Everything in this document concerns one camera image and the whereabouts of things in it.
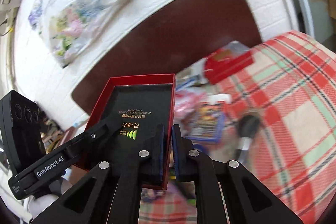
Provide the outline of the makeup brush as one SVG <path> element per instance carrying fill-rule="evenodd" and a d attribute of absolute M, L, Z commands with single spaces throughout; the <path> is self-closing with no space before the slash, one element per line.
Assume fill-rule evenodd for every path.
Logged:
<path fill-rule="evenodd" d="M 244 164 L 248 157 L 249 148 L 259 132 L 261 117 L 257 112 L 244 113 L 237 125 L 238 144 L 235 150 L 235 159 Z"/>

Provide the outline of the plaid red blanket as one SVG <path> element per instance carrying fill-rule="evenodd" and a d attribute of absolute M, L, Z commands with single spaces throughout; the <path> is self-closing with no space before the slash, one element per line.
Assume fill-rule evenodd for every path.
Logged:
<path fill-rule="evenodd" d="M 202 144 L 221 162 L 234 157 L 238 120 L 255 111 L 261 126 L 246 168 L 304 223 L 316 223 L 335 195 L 335 53 L 292 30 L 253 47 L 252 56 L 220 83 L 179 96 L 231 96 L 220 140 Z"/>

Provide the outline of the red gift box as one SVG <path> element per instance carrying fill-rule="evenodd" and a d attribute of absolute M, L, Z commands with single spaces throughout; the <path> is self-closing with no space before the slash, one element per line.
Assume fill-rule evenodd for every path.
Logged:
<path fill-rule="evenodd" d="M 238 41 L 232 41 L 206 58 L 204 75 L 214 85 L 253 63 L 251 49 Z"/>

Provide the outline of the red box with black insert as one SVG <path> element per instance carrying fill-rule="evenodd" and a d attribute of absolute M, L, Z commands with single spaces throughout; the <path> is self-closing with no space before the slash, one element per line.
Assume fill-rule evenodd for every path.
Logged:
<path fill-rule="evenodd" d="M 111 77 L 103 88 L 88 120 L 86 130 L 100 122 L 121 122 L 122 127 L 104 145 L 98 160 L 107 161 L 117 174 L 135 164 L 146 139 L 155 134 L 158 124 L 165 127 L 162 186 L 167 187 L 171 126 L 174 116 L 175 75 L 155 74 Z"/>

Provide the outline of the blue orange card box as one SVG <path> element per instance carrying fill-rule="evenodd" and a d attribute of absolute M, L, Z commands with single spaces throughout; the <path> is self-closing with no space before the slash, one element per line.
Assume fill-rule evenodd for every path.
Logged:
<path fill-rule="evenodd" d="M 192 141 L 219 143 L 225 125 L 226 116 L 222 103 L 202 103 L 197 109 L 186 137 Z"/>

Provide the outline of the floral plastic bag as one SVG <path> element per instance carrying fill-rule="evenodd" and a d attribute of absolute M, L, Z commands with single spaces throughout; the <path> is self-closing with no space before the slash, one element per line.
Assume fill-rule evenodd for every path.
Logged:
<path fill-rule="evenodd" d="M 62 68 L 98 37 L 119 0 L 35 0 L 30 27 L 48 46 Z"/>

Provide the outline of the dark brown headboard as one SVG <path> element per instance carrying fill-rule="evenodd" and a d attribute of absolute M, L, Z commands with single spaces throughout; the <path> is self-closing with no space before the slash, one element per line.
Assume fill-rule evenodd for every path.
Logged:
<path fill-rule="evenodd" d="M 90 114 L 109 78 L 178 73 L 234 40 L 250 48 L 262 42 L 246 0 L 174 0 L 113 46 L 72 99 Z"/>

